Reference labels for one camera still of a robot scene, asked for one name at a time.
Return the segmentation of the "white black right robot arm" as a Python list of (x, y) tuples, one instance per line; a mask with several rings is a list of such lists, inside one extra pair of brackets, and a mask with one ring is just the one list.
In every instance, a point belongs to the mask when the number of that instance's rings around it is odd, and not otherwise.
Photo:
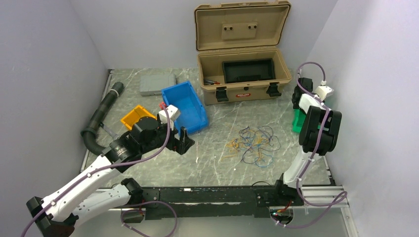
[(283, 175), (285, 185), (294, 189), (301, 187), (313, 163), (334, 150), (342, 119), (341, 112), (325, 105), (325, 99), (333, 95), (334, 89), (324, 81), (313, 88), (313, 81), (309, 78), (299, 78), (297, 82), (293, 103), (305, 114), (305, 119), (299, 133), (299, 151)]

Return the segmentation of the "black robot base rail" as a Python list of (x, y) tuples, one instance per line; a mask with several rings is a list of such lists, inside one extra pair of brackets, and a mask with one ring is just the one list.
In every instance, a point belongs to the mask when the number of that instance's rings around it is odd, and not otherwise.
[(145, 209), (146, 220), (185, 217), (269, 217), (268, 210), (303, 206), (297, 191), (284, 185), (142, 187), (123, 207)]

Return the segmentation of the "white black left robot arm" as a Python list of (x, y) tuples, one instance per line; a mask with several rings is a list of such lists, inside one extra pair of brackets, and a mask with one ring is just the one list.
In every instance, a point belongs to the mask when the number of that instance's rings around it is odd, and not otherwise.
[(143, 117), (106, 147), (85, 171), (67, 185), (44, 197), (33, 197), (27, 208), (44, 237), (68, 237), (84, 221), (114, 207), (136, 207), (145, 198), (133, 178), (125, 178), (111, 190), (91, 197), (106, 181), (141, 161), (142, 155), (157, 149), (185, 154), (195, 144), (185, 127), (180, 130), (160, 118)]

